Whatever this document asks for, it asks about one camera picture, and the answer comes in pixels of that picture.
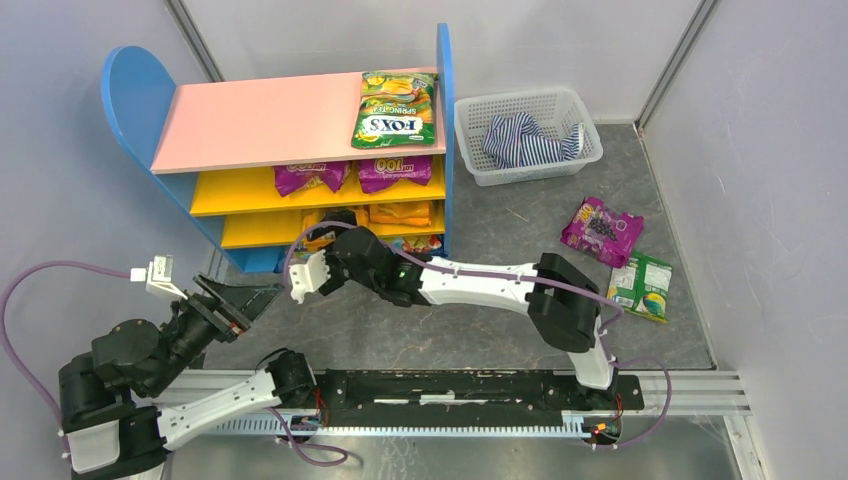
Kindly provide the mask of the purple grape candy bag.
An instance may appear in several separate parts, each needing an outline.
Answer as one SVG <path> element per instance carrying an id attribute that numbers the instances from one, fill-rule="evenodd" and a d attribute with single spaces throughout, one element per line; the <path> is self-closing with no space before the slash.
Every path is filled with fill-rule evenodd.
<path id="1" fill-rule="evenodd" d="M 562 230 L 560 241 L 612 268 L 623 267 L 644 229 L 644 217 L 609 208 L 587 196 Z"/>

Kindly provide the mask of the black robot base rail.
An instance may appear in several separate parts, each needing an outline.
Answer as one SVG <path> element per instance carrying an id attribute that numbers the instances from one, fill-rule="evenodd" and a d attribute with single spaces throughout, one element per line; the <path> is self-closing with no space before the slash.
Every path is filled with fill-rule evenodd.
<path id="1" fill-rule="evenodd" d="M 620 374 L 607 390 L 555 370 L 326 370 L 304 401 L 276 413 L 252 408 L 215 434 L 297 437 L 589 437 L 596 424 L 645 407 L 640 380 Z"/>

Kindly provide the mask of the blue Blendy candy bag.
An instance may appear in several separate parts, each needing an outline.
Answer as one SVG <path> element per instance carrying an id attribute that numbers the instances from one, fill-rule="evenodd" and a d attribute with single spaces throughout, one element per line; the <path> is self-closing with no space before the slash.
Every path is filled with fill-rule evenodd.
<path id="1" fill-rule="evenodd" d="M 280 274 L 285 269 L 285 266 L 288 264 L 288 262 L 286 261 L 286 258 L 287 258 L 287 255 L 289 253 L 289 250 L 290 250 L 289 246 L 283 246 L 280 249 L 276 265 L 273 269 L 274 273 Z M 294 253 L 293 253 L 293 255 L 290 259 L 290 263 L 293 263 L 293 264 L 305 263 L 311 256 L 312 256 L 312 252 L 308 251 L 305 247 L 298 247 L 294 251 Z"/>

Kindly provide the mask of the purple 100 candy bag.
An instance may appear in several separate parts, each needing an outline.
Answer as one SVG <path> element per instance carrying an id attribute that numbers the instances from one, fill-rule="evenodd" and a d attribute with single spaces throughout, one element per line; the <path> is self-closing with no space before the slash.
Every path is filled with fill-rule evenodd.
<path id="1" fill-rule="evenodd" d="M 319 162 L 298 165 L 275 166 L 274 185 L 282 197 L 314 189 L 321 185 L 331 192 L 338 192 L 350 172 L 348 162 Z"/>

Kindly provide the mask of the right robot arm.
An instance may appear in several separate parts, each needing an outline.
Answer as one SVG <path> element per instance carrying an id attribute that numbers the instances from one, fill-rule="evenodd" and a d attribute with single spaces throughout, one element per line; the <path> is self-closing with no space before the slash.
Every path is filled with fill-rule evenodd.
<path id="1" fill-rule="evenodd" d="M 332 240 L 306 264 L 310 291 L 328 295 L 348 281 L 399 307 L 463 304 L 518 313 L 549 346 L 565 352 L 577 382 L 607 390 L 615 368 L 601 339 L 602 297 L 562 256 L 508 266 L 403 253 L 364 226 L 326 224 Z"/>

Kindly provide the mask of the green Fox's candy bag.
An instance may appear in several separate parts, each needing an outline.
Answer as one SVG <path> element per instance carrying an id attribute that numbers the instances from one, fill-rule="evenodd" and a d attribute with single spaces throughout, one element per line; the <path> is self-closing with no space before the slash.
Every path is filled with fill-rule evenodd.
<path id="1" fill-rule="evenodd" d="M 431 72 L 366 71 L 351 146 L 377 149 L 430 146 L 436 142 Z"/>

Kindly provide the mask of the orange mango candy bag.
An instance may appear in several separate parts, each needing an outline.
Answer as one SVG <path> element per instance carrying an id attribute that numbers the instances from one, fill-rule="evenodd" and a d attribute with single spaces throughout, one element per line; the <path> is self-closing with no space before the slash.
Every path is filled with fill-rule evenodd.
<path id="1" fill-rule="evenodd" d="M 369 214 L 366 207 L 334 207 L 308 209 L 302 212 L 302 228 L 308 230 L 303 241 L 303 248 L 309 252 L 318 251 L 330 243 L 345 231 L 338 226 L 317 227 L 317 224 L 328 221 L 342 222 L 353 226 L 367 226 Z"/>

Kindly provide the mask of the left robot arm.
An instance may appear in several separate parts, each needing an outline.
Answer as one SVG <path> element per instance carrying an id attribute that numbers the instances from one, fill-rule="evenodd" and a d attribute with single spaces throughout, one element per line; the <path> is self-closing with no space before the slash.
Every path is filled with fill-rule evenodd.
<path id="1" fill-rule="evenodd" d="M 316 383 L 304 355 L 289 349 L 247 379 L 175 408 L 139 406 L 159 397 L 213 342 L 231 343 L 282 293 L 280 284 L 229 285 L 199 274 L 179 291 L 171 318 L 137 318 L 94 339 L 59 373 L 61 427 L 74 479 L 120 479 L 163 465 L 201 433 L 268 407 L 298 407 Z"/>

